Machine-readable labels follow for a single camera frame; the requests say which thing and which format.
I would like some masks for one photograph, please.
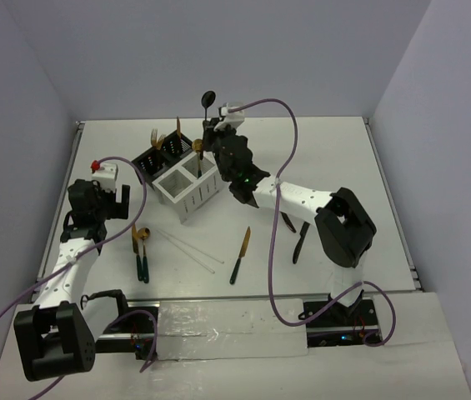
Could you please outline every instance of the black basket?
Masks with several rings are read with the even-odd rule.
[[[180,140],[174,131],[165,137],[160,150],[151,147],[132,163],[143,173],[146,183],[153,187],[153,181],[183,160],[192,150],[193,142],[183,134]]]

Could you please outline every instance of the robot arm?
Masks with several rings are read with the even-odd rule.
[[[109,323],[127,312],[128,304],[120,290],[97,293],[84,309],[78,308],[88,274],[102,247],[76,260],[78,254],[105,239],[107,219],[128,218],[129,186],[122,186],[122,200],[118,203],[117,175],[117,165],[104,162],[93,169],[92,181],[78,179],[68,188],[72,210],[65,217],[53,272],[68,262],[73,265],[48,281],[33,308],[19,312],[13,323],[29,381],[90,371],[95,358],[94,343]]]
[[[270,173],[256,167],[248,149],[248,139],[238,136],[244,121],[242,111],[230,113],[239,103],[219,108],[219,118],[203,121],[202,145],[212,152],[224,181],[237,200],[256,208],[275,209],[277,190],[281,190],[280,211],[314,225],[318,230],[323,250],[335,264],[333,288],[335,298],[345,289],[363,280],[363,260],[372,245],[376,227],[363,206],[347,188],[337,192],[320,192],[281,182]],[[338,302],[352,312],[361,300],[361,287],[342,297]]]

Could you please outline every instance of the knife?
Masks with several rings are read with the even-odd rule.
[[[252,230],[250,227],[246,230],[246,234],[244,235],[243,245],[241,246],[241,251],[238,254],[237,262],[235,263],[235,268],[233,269],[232,276],[229,278],[229,283],[234,285],[235,281],[237,280],[238,268],[241,266],[241,260],[246,255],[246,249],[248,248],[248,242],[250,242],[250,235],[252,234]]]

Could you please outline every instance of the gold fork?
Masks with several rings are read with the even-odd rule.
[[[157,150],[161,150],[161,146],[163,145],[164,140],[165,140],[165,135],[161,135],[159,137],[158,142],[155,144],[155,148]]]
[[[158,129],[156,127],[152,129],[152,132],[150,133],[150,143],[152,144],[153,148],[155,148],[158,144]]]

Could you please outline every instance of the white table surface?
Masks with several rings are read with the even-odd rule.
[[[66,377],[44,399],[471,400],[437,296],[391,298],[398,344],[310,348],[302,357],[155,362],[143,374],[132,354],[98,354],[91,372]],[[378,317],[388,326],[384,307],[377,304]],[[47,385],[23,376],[11,327],[0,360],[0,400],[30,398]]]
[[[335,191],[350,188],[373,219],[378,233],[368,252],[365,279],[390,291],[413,290],[413,279],[403,250],[378,165],[368,134],[360,117],[301,117],[298,119],[299,143],[294,160],[283,174],[285,181],[307,188]],[[174,120],[92,121],[86,122],[79,142],[69,184],[77,178],[90,179],[94,159],[118,155],[130,160],[150,147],[150,131],[170,133]],[[202,134],[200,119],[183,119],[182,132],[191,139]],[[275,174],[288,156],[293,143],[290,118],[248,118],[239,128],[248,137],[254,163]],[[137,210],[142,190],[134,171],[119,166],[118,185],[131,189],[130,216]],[[70,209],[65,199],[58,219],[58,230],[48,256],[46,274],[51,272],[58,255],[58,239],[65,213]],[[273,219],[271,210],[242,205],[226,186],[183,225],[176,213],[159,203],[150,190],[138,228],[159,227],[225,260],[212,262],[193,252],[215,274],[190,260],[170,242],[156,234],[148,239],[150,283],[137,280],[135,256],[129,234],[104,246],[93,267],[86,293],[121,288],[128,299],[234,298],[267,294],[267,260]],[[302,222],[293,220],[299,230]],[[106,222],[108,235],[127,222]],[[238,256],[247,226],[252,238],[235,285],[229,277]],[[277,294],[329,293],[332,263],[323,252],[316,229],[311,227],[297,265],[292,254],[299,235],[291,233],[280,218],[274,260],[274,289]]]

